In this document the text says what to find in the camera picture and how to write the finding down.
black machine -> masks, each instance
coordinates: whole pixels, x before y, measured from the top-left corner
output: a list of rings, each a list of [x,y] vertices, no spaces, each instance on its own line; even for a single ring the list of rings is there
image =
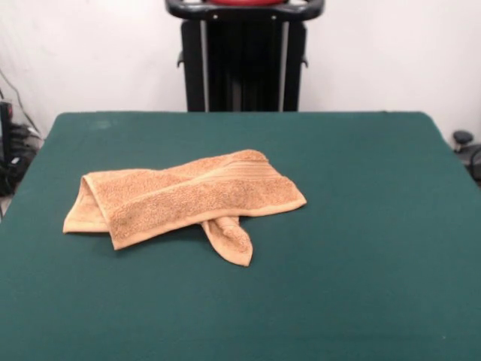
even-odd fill
[[[189,111],[297,111],[306,34],[324,0],[166,0],[185,19]]]
[[[452,135],[456,142],[455,153],[466,167],[471,177],[481,183],[481,144],[471,144],[471,133],[459,130]]]

black handle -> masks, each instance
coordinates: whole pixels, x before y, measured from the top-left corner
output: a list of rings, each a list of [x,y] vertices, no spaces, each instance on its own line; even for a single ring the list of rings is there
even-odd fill
[[[289,3],[272,6],[226,6],[206,2],[187,3],[165,0],[167,11],[175,17],[206,21],[305,21],[318,17],[324,11],[325,0],[307,0],[302,5]]]

black knob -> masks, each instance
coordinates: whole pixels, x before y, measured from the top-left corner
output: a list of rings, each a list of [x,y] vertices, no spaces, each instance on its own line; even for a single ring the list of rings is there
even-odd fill
[[[464,146],[473,141],[473,135],[469,132],[465,132],[464,130],[458,130],[454,132],[452,135],[455,142],[461,146]]]

green table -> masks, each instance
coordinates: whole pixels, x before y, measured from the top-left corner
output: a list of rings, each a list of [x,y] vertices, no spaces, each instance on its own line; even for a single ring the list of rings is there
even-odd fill
[[[246,148],[308,200],[243,221],[249,268],[62,234],[82,174]],[[0,226],[0,359],[480,360],[480,221],[423,114],[63,114]]]

orange towel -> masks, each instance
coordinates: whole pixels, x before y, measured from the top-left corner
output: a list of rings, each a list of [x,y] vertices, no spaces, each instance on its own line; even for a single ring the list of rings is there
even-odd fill
[[[155,171],[100,171],[82,177],[63,232],[109,232],[124,247],[200,223],[229,262],[249,265],[253,247],[239,216],[292,211],[306,199],[255,150]]]

